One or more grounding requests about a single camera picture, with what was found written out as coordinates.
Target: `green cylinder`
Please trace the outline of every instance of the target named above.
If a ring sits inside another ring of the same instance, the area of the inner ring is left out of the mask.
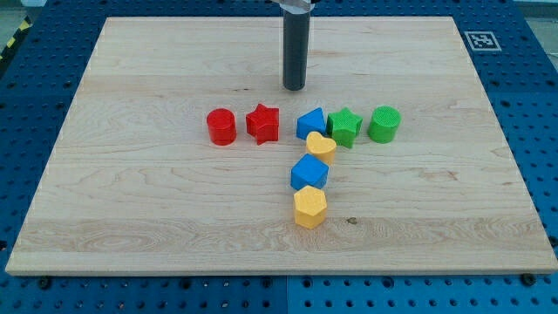
[[[368,136],[377,143],[389,143],[401,123],[401,114],[390,106],[379,106],[372,113]]]

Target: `red star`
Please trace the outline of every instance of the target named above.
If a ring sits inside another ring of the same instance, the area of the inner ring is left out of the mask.
[[[258,104],[255,110],[246,115],[248,134],[255,137],[257,145],[268,140],[279,140],[279,108],[267,108]]]

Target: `toy block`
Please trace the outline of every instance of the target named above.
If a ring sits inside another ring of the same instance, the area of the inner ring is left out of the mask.
[[[305,154],[290,170],[290,186],[295,190],[310,185],[323,188],[330,168],[311,154]]]
[[[225,108],[213,110],[207,117],[209,139],[215,145],[225,146],[236,139],[235,114]]]
[[[372,113],[368,136],[377,143],[389,143],[401,123],[401,114],[390,106],[379,106]]]
[[[319,132],[325,135],[325,122],[323,121],[322,108],[316,108],[296,120],[296,137],[306,140],[310,132]]]
[[[257,145],[266,141],[279,140],[279,108],[268,108],[258,104],[255,110],[246,115],[248,134],[255,137]]]
[[[295,223],[313,229],[325,220],[328,202],[321,189],[306,186],[295,193],[293,208]]]
[[[306,138],[306,153],[318,158],[331,167],[335,159],[337,143],[328,138],[324,138],[318,132],[310,132]]]
[[[352,148],[362,123],[362,117],[345,107],[337,113],[328,114],[326,131],[338,145]]]

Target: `red block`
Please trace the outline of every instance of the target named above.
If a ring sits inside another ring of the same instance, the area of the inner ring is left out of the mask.
[[[255,110],[246,115],[248,134],[255,137],[257,145],[266,141],[279,140],[279,108],[267,108],[258,104]]]
[[[209,138],[215,145],[225,146],[236,139],[235,114],[225,108],[213,110],[207,118]]]

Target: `green block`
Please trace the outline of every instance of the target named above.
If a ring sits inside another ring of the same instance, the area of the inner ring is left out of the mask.
[[[401,123],[401,114],[390,106],[380,106],[372,113],[368,136],[377,143],[389,143]]]
[[[339,112],[328,114],[325,131],[338,145],[352,148],[362,123],[362,117],[345,107]]]

